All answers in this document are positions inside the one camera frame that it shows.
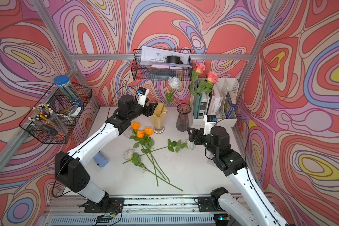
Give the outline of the pink rose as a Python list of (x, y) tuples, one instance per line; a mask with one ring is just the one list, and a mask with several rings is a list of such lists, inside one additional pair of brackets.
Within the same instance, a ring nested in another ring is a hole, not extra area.
[(218, 75), (210, 71), (204, 80), (199, 81), (199, 85), (195, 89), (195, 84), (198, 81), (199, 75), (200, 75), (199, 72), (192, 71), (191, 84), (188, 87), (191, 95), (194, 97), (199, 96), (200, 94), (202, 94), (202, 92), (210, 94), (212, 92), (212, 88), (214, 87), (214, 85), (218, 83)]
[(190, 84), (188, 86), (188, 90), (190, 91), (191, 97), (196, 97), (198, 94), (195, 91), (195, 82), (198, 80), (199, 75), (201, 75), (206, 70), (205, 64), (198, 63), (195, 65), (192, 70), (192, 74), (190, 77)]

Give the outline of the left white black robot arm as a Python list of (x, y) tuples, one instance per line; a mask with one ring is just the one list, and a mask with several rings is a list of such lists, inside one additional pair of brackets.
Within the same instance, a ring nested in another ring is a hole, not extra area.
[(152, 116), (158, 103), (148, 103), (146, 95), (134, 98), (124, 95), (119, 99), (118, 108), (103, 126), (83, 143), (67, 153), (55, 156), (55, 179), (75, 193), (94, 203), (103, 203), (107, 195), (91, 179), (85, 166), (108, 143), (116, 139), (141, 115)]

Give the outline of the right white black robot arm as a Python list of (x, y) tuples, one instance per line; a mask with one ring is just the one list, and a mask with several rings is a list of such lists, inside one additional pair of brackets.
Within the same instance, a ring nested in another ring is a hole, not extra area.
[(213, 154), (212, 161), (248, 204), (248, 208), (245, 208), (225, 188), (219, 187), (211, 192), (213, 208), (226, 211), (241, 226), (289, 225), (250, 175), (244, 158), (231, 148), (230, 136), (224, 127), (215, 126), (209, 130), (188, 128), (187, 132), (191, 142)]

